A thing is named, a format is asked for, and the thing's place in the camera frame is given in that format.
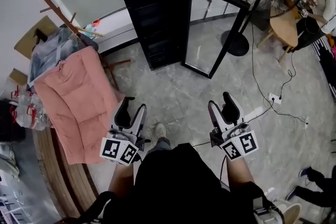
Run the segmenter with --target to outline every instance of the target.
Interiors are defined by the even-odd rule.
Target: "gray tiled floor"
[[[200,68],[209,69],[214,55],[220,50],[220,34],[230,29],[233,19],[221,19],[196,25],[190,31],[188,61]],[[258,43],[266,33],[254,27],[255,42]],[[252,44],[251,27],[244,35]],[[279,94],[281,85],[288,80],[287,70],[291,68],[290,55],[282,64],[277,59],[282,55],[281,43],[270,38],[260,49],[254,50],[255,75],[264,94]],[[157,122],[167,127],[167,136],[172,145],[190,142],[192,145],[209,141],[208,134],[212,124],[207,111],[209,100],[223,104],[222,94],[230,92],[241,104],[245,115],[250,118],[265,110],[252,75],[252,55],[234,57],[227,54],[212,80],[182,67],[179,63],[160,70],[151,71],[140,44],[124,48],[107,56],[109,62],[131,59],[129,65],[115,70],[120,90],[135,101],[130,106],[131,114],[145,103],[148,115],[144,133],[155,143],[152,130]],[[256,183],[267,191],[275,188],[269,198],[284,198],[295,184],[304,184],[297,178],[300,168],[311,165],[325,175],[329,175],[335,158],[330,154],[330,138],[335,133],[335,105],[323,70],[313,49],[308,47],[293,55],[297,71],[296,77],[283,89],[282,112],[291,113],[302,119],[309,117],[309,126],[288,116],[279,116],[270,111],[251,122],[256,132],[260,150],[246,158]],[[204,162],[219,177],[224,154],[208,144],[197,147]],[[98,191],[107,189],[114,165],[101,163],[89,165],[91,175]],[[309,186],[317,189],[314,183]],[[322,210],[303,200],[302,216],[319,222]]]

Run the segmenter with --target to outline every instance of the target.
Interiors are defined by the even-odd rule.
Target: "black cabinet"
[[[124,0],[152,70],[182,60],[190,0]]]

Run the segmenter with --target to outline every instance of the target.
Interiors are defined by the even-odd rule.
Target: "pink towel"
[[[112,88],[98,54],[86,47],[34,84],[69,164],[96,163],[110,116],[123,94]]]

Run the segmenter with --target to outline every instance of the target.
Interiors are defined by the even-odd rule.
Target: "coat rack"
[[[81,31],[86,31],[85,29],[83,29],[83,28],[80,28],[80,27],[76,27],[76,26],[74,26],[73,24],[72,24],[72,21],[73,21],[73,19],[75,18],[75,15],[76,15],[76,12],[72,15],[72,18],[71,18],[71,20],[68,20],[67,19],[67,17],[65,17],[64,15],[63,15],[63,13],[62,13],[62,11],[61,11],[61,9],[59,8],[59,7],[57,7],[51,0],[44,0],[46,3],[47,3],[47,5],[49,6],[49,7],[47,7],[47,8],[45,8],[45,9],[42,9],[42,10],[40,10],[40,13],[43,13],[43,12],[46,12],[47,10],[53,10],[54,12],[55,12],[55,14],[64,22],[64,24],[78,37],[78,38],[80,38],[80,32],[79,32],[79,30],[78,30],[78,28],[81,30]],[[125,60],[125,61],[121,61],[121,62],[116,62],[116,63],[111,63],[111,64],[109,64],[109,63],[107,63],[105,60],[104,60],[104,58],[99,54],[99,58],[100,58],[100,61],[101,61],[101,63],[102,63],[102,66],[103,66],[103,68],[104,69],[108,69],[109,71],[110,71],[110,73],[111,73],[111,76],[112,76],[112,79],[113,79],[113,83],[114,83],[114,85],[115,85],[115,88],[117,89],[117,90],[119,90],[119,87],[118,87],[118,84],[117,84],[117,82],[116,82],[116,80],[115,80],[115,77],[114,77],[114,74],[113,74],[113,70],[114,70],[114,68],[116,67],[116,66],[118,66],[118,65],[121,65],[121,64],[123,64],[123,63],[127,63],[127,62],[130,62],[131,60]]]

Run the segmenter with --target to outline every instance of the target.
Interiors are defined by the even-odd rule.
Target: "man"
[[[227,191],[190,144],[171,149],[162,123],[156,126],[155,135],[158,142],[142,161],[135,184],[133,165],[117,165],[109,191],[102,193],[76,223],[257,223],[254,209],[261,206],[278,211],[254,184],[243,158],[227,160]]]
[[[307,167],[299,172],[299,177],[308,176],[308,179],[315,182],[323,192],[311,191],[302,187],[295,187],[286,197],[289,201],[294,196],[298,196],[301,199],[310,202],[320,207],[332,207],[336,202],[336,169],[334,167],[332,171],[332,178],[325,178],[320,172]]]
[[[297,23],[299,37],[298,46],[292,51],[300,50],[322,36],[330,34],[336,28],[336,0],[307,0],[307,5],[314,6],[313,13],[309,13],[307,18],[301,19]]]

